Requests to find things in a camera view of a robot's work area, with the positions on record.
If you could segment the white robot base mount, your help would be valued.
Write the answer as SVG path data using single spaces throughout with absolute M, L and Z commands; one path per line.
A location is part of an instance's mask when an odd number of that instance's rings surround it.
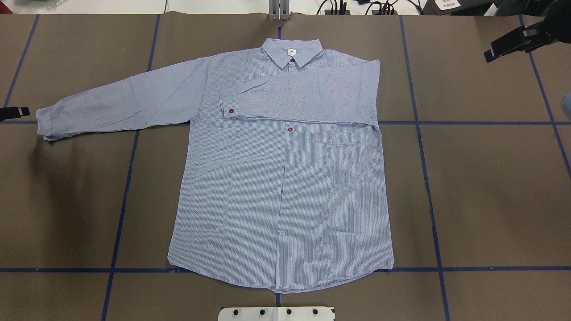
M 227 307 L 221 309 L 219 321 L 335 321 L 334 307 Z

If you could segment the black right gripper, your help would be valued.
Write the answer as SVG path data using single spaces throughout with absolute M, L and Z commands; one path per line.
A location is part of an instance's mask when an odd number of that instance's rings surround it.
M 543 45 L 556 42 L 571 43 L 571 2 L 555 0 L 545 13 L 544 20 L 529 26 L 520 26 L 491 42 L 484 53 L 487 63 L 508 54 L 524 51 L 530 53 Z

